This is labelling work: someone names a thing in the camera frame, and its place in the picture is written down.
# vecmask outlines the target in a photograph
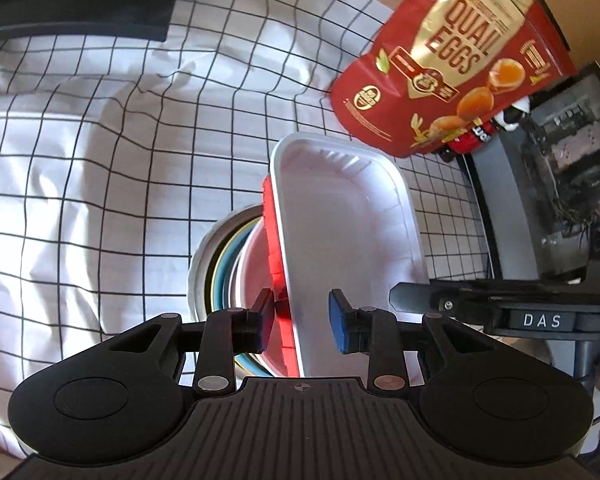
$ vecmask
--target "panda toy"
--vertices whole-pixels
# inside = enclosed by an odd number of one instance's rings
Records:
[[[522,121],[529,117],[530,113],[529,97],[524,97],[509,108],[497,113],[490,121],[473,127],[467,133],[440,148],[438,155],[445,162],[451,162],[456,155],[471,153],[489,142],[495,134],[513,132]]]

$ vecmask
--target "black grid line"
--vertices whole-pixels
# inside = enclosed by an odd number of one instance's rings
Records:
[[[20,287],[19,311],[0,295],[0,322],[18,320],[23,330],[20,353],[2,344],[0,355],[17,360],[24,377],[30,364],[52,363],[27,354],[25,323],[54,329],[50,344],[65,357],[63,338],[73,331],[96,343],[123,330],[125,316],[146,319],[161,303],[179,308],[196,238],[230,210],[261,200],[260,179],[278,140],[294,130],[350,139],[327,90],[378,33],[372,6],[378,12],[373,0],[178,0],[165,43],[87,36],[1,43],[0,248],[22,246],[13,264],[0,259],[0,287]],[[207,29],[202,11],[222,18]],[[23,140],[17,135],[27,126]],[[43,129],[58,139],[43,137]],[[428,155],[395,163],[410,183],[430,276],[485,276],[482,224],[458,165]],[[61,165],[55,175],[54,165]],[[5,168],[21,171],[22,181]],[[52,218],[42,216],[42,205]],[[6,218],[14,206],[22,219]],[[114,243],[125,221],[141,244]],[[26,268],[29,244],[55,254],[53,272],[42,261]],[[67,271],[69,250],[84,255],[74,270],[87,279]],[[107,273],[116,262],[138,264],[115,283]],[[48,288],[57,320],[31,315],[25,290]],[[86,312],[61,305],[72,294],[93,295],[97,312],[88,321],[72,317]],[[0,392],[10,393],[6,386]],[[9,428],[0,424],[0,431],[7,449]]]

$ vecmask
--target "white plastic tray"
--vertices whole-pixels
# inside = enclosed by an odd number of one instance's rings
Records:
[[[388,303],[398,282],[429,283],[407,185],[378,150],[313,134],[281,140],[270,170],[300,375],[366,382],[368,358],[336,348],[328,294],[420,322]],[[414,356],[408,367],[419,375]]]

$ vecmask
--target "gold label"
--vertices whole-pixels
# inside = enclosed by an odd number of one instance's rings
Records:
[[[380,91],[377,86],[365,86],[353,98],[353,104],[358,110],[369,110],[380,100]]]
[[[437,0],[410,53],[400,48],[389,56],[409,79],[409,97],[453,100],[456,88],[487,68],[518,33],[534,1]]]

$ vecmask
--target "screw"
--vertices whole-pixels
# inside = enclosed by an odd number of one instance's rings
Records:
[[[219,392],[229,385],[227,378],[220,375],[208,375],[198,380],[198,387],[206,392]]]
[[[405,382],[402,377],[396,375],[381,375],[376,377],[374,384],[381,390],[401,390],[404,388]]]

